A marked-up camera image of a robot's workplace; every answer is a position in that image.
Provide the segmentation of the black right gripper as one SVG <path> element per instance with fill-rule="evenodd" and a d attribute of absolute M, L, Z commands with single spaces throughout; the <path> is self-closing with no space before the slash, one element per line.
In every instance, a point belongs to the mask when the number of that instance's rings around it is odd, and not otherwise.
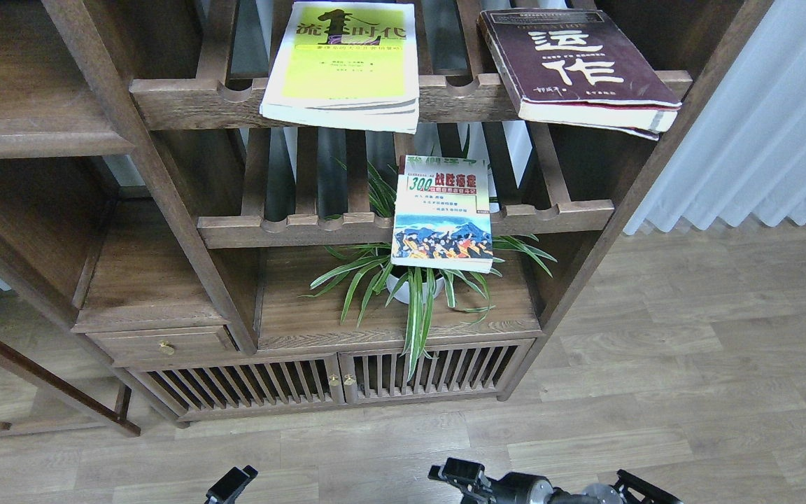
<path fill-rule="evenodd" d="M 493 479 L 484 475 L 484 465 L 454 457 L 433 465 L 427 478 L 465 491 L 461 503 L 548 503 L 554 494 L 544 476 L 509 472 Z"/>

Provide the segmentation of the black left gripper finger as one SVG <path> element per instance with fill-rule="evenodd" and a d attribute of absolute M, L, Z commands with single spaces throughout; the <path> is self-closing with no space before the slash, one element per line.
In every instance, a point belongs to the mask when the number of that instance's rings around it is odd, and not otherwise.
<path fill-rule="evenodd" d="M 206 491 L 205 503 L 234 503 L 244 488 L 258 475 L 251 465 L 233 467 Z"/>

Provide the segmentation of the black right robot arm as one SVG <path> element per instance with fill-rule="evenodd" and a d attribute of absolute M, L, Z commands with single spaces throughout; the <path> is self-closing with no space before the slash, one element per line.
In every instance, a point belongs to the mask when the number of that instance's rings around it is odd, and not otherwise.
<path fill-rule="evenodd" d="M 489 478 L 480 463 L 449 457 L 431 467 L 428 478 L 445 482 L 461 492 L 461 503 L 681 503 L 680 498 L 649 484 L 632 473 L 617 471 L 614 484 L 591 484 L 569 493 L 532 473 L 508 472 Z"/>

